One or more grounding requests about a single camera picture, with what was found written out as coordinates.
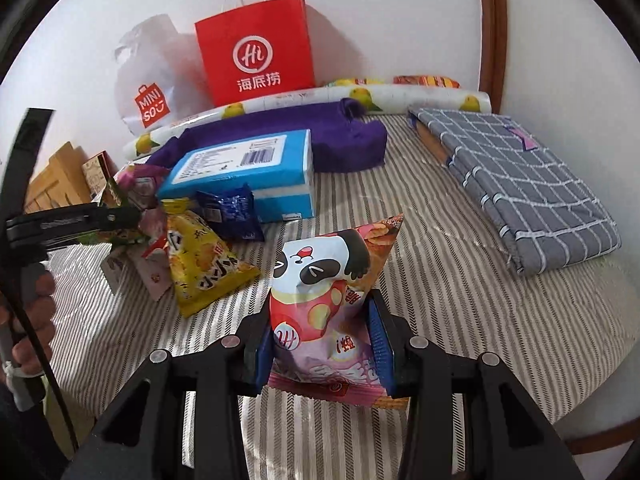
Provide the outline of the person's left hand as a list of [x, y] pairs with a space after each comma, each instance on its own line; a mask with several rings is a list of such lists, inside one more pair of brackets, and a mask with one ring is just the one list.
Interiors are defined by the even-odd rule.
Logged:
[[[56, 332], [53, 323], [56, 311], [56, 303], [53, 298], [56, 289], [55, 280], [48, 270], [41, 269], [38, 271], [37, 278], [27, 281], [26, 285], [29, 289], [27, 296], [32, 300], [24, 305], [24, 311], [42, 345], [46, 361], [49, 362], [52, 356], [51, 341]], [[42, 371], [36, 350], [27, 337], [14, 342], [12, 359], [27, 375], [39, 374]]]

